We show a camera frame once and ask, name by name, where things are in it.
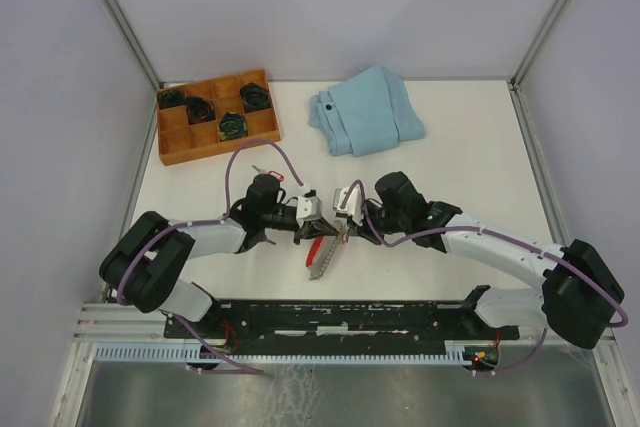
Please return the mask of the red handled metal keyring holder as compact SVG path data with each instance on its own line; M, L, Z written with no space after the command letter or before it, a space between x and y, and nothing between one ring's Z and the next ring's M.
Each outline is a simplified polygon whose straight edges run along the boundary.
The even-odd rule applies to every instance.
M324 276L338 248L346 241L346 229L341 229L337 236L318 237L313 241L305 261L310 281Z

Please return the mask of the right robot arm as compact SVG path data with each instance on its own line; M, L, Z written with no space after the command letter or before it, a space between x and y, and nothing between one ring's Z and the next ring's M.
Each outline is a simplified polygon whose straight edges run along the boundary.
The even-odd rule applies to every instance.
M592 349L606 329L627 325L625 293L591 244L544 243L508 234L457 206L426 200L401 171L380 178L375 191L376 199L367 198L359 180L336 190L333 209L353 235L388 248L412 242L480 262L522 282L518 289L476 287L467 298L470 306L458 315L467 336L532 327Z

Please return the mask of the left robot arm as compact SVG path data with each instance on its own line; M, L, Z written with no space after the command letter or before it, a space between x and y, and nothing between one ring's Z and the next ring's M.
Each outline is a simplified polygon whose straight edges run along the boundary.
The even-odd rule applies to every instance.
M296 245L303 240L326 245L341 236L322 216L314 191L297 197L293 205L285 203L284 195L280 180L259 173L228 217L173 224L147 211L102 261L99 276L140 312L178 316L198 336L212 336L220 328L221 313L210 294L181 279L189 260L247 252L267 240L268 230L292 233Z

